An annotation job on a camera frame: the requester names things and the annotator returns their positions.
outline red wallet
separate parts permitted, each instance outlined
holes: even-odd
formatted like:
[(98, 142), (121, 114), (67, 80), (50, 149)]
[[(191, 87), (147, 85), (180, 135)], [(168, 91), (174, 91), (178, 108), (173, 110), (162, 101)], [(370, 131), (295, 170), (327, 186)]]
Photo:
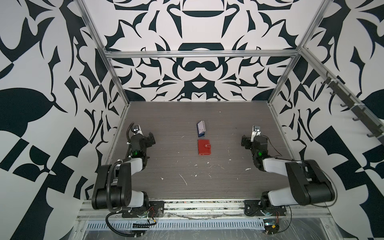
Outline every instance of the red wallet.
[(199, 155), (210, 155), (211, 154), (211, 144), (209, 144), (209, 139), (197, 140), (197, 147), (199, 149)]

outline wood grain surface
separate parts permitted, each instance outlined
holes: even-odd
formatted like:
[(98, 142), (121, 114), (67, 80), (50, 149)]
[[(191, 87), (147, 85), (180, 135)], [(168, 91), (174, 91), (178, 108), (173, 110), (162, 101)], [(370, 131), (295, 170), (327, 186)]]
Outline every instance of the wood grain surface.
[[(209, 139), (212, 146), (208, 156), (197, 152), (200, 120), (207, 130), (200, 139)], [(284, 176), (259, 171), (251, 151), (240, 145), (253, 125), (260, 126), (283, 158), (289, 158), (266, 102), (132, 102), (113, 161), (125, 157), (131, 122), (139, 124), (145, 136), (152, 132), (156, 140), (147, 150), (147, 167), (132, 176), (133, 190), (146, 191), (149, 198), (251, 198), (289, 185)], [(268, 150), (278, 154), (270, 144)]]

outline black and white patterned wall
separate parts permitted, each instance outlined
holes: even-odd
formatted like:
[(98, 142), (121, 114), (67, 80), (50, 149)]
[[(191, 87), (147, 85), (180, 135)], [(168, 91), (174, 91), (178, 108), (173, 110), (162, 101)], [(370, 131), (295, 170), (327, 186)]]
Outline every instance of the black and white patterned wall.
[[(85, 0), (109, 51), (295, 49), (321, 0)], [(132, 101), (267, 100), (288, 57), (115, 59)]]
[[(334, 75), (384, 119), (384, 2), (335, 0), (308, 44)], [(273, 106), (297, 159), (333, 179), (329, 210), (346, 238), (384, 237), (384, 147), (301, 58)]]
[(72, 0), (0, 1), (2, 239), (67, 239), (124, 103)]

